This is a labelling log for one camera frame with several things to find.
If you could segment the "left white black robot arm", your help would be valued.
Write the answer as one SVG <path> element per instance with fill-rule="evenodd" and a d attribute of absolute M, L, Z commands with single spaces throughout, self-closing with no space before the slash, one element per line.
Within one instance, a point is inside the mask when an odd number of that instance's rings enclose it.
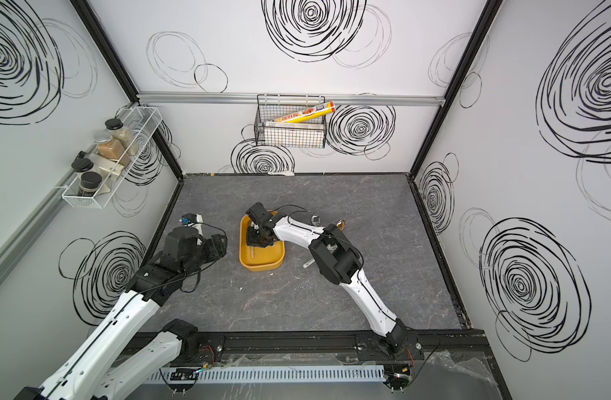
<path fill-rule="evenodd" d="M 201 350 L 195 325 L 175 319 L 135 355 L 113 368 L 113 362 L 145 323 L 181 290 L 187 278 L 201 273 L 227 254 L 221 228 L 204 237 L 199 223 L 174 228 L 162 251 L 131 277 L 125 291 L 74 354 L 42 385 L 24 387 L 18 399 L 125 399 L 154 372 Z"/>

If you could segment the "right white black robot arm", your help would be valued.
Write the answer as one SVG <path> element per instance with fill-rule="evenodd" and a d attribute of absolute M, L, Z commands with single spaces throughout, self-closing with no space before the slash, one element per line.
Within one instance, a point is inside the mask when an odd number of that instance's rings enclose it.
<path fill-rule="evenodd" d="M 364 270 L 364 257 L 342 230 L 330 224 L 316 227 L 255 203 L 246 211 L 251 221 L 246 244 L 266 248 L 277 242 L 293 243 L 310 251 L 320 274 L 342 287 L 365 315 L 371 330 L 391 354 L 402 350 L 408 329 L 380 298 Z"/>

